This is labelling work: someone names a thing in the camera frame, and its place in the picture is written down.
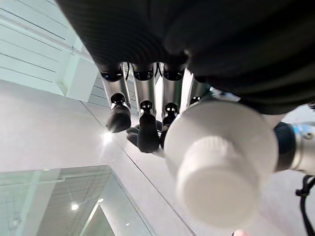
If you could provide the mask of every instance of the white wall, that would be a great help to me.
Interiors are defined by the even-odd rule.
[[[0,172],[110,165],[157,235],[192,235],[80,101],[0,81],[0,131]]]

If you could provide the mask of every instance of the black cable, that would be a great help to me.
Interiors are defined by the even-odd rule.
[[[130,64],[129,64],[129,62],[127,62],[127,67],[128,67],[128,71],[127,71],[127,74],[126,74],[126,81],[127,81],[127,79],[128,79],[129,70],[130,70]]]
[[[156,65],[157,65],[157,68],[156,68],[156,72],[155,72],[155,74],[154,74],[154,78],[155,78],[155,77],[157,76],[157,74],[158,74],[158,66],[159,66],[159,63],[157,62]]]
[[[306,210],[305,210],[305,203],[306,203],[306,198],[307,196],[310,194],[310,189],[315,185],[315,177],[314,176],[309,176],[306,175],[303,178],[303,186],[302,189],[297,189],[295,191],[295,194],[299,197],[301,197],[300,200],[300,209],[302,212],[302,216],[303,216],[303,221],[304,221],[304,226],[306,229],[306,232],[308,234],[308,236],[315,236],[315,232],[314,229],[309,221],[309,218],[307,217],[306,214]]]
[[[160,68],[160,66],[159,66],[159,62],[158,62],[158,64],[157,64],[157,67],[158,67],[158,71],[159,71],[160,76],[163,77],[162,72],[161,72],[161,68]]]

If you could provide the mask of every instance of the white beam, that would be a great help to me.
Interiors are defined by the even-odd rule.
[[[15,29],[22,31],[28,35],[34,36],[38,39],[42,39],[42,40],[48,42],[49,44],[56,46],[56,47],[58,47],[64,51],[67,51],[73,55],[77,55],[77,56],[83,58],[84,60],[87,60],[89,62],[94,63],[94,61],[91,58],[91,56],[89,55],[89,53],[81,52],[81,50],[76,49],[75,46],[69,46],[66,43],[63,43],[63,42],[58,41],[56,39],[53,39],[42,32],[39,32],[35,29],[27,27],[26,25],[24,25],[20,22],[17,22],[15,20],[12,20],[12,19],[10,19],[4,15],[0,15],[0,22],[9,26],[9,27],[14,27]]]

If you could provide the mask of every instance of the robotic hand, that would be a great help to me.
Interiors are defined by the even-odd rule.
[[[239,226],[275,170],[315,174],[313,125],[270,125],[314,101],[314,1],[57,2],[102,75],[113,133],[130,128],[122,62],[132,64],[143,152],[159,147],[152,64],[164,63],[160,143],[196,218]],[[185,67],[196,78],[178,117]],[[198,102],[206,83],[240,101]]]

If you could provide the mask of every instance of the ceiling light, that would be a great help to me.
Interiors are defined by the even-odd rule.
[[[76,202],[71,203],[71,210],[77,210],[79,209],[79,205]]]

